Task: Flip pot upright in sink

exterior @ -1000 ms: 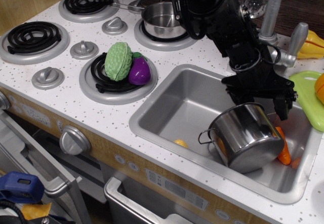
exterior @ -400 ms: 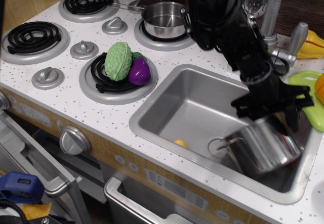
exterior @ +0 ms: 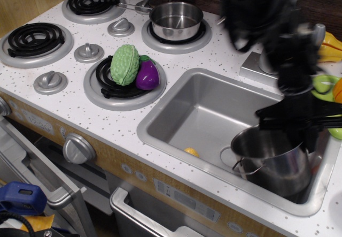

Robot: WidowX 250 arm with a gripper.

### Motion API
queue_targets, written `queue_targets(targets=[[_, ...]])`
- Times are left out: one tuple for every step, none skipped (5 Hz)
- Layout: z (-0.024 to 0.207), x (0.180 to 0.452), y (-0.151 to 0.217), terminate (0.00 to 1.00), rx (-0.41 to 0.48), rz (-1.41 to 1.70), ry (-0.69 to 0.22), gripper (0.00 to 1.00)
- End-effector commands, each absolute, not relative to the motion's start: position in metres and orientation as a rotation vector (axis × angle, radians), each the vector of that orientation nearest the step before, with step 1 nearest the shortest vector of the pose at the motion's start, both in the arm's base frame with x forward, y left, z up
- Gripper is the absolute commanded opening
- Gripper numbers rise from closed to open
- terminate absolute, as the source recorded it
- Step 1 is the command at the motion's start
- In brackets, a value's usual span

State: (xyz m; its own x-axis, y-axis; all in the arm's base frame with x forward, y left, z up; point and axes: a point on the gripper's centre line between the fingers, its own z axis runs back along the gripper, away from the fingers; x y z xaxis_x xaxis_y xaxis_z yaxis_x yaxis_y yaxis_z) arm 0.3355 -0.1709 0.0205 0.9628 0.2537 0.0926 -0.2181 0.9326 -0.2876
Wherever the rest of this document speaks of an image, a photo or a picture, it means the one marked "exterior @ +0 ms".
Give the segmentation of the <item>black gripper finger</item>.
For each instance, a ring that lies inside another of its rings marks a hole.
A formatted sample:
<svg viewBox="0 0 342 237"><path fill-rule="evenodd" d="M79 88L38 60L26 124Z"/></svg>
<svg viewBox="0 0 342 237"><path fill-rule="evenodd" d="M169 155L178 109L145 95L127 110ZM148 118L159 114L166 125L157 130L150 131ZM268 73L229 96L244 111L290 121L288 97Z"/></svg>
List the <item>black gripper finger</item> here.
<svg viewBox="0 0 342 237"><path fill-rule="evenodd" d="M303 144L309 154L316 151L317 142L319 138L319 131L317 129L307 129L303 133Z"/></svg>

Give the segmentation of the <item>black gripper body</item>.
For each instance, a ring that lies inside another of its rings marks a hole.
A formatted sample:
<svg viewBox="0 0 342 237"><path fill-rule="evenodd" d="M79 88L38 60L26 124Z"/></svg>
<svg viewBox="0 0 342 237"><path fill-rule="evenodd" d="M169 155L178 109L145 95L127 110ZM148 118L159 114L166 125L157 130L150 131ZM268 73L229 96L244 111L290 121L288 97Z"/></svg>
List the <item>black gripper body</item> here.
<svg viewBox="0 0 342 237"><path fill-rule="evenodd" d="M285 96L280 102L257 110L261 129L304 131L341 128L341 104L321 100L311 92Z"/></svg>

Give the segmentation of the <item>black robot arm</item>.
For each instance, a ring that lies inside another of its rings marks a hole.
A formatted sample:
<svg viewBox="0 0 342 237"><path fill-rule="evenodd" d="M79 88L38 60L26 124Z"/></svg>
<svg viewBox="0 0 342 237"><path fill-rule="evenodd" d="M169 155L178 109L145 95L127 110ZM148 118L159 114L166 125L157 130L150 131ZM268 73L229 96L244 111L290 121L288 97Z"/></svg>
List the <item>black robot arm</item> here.
<svg viewBox="0 0 342 237"><path fill-rule="evenodd" d="M221 14L234 48L247 52L261 43L278 75L284 97L256 111L260 128L282 130L313 152L321 130L341 127L341 105L312 94L323 32L301 23L297 0L221 0Z"/></svg>

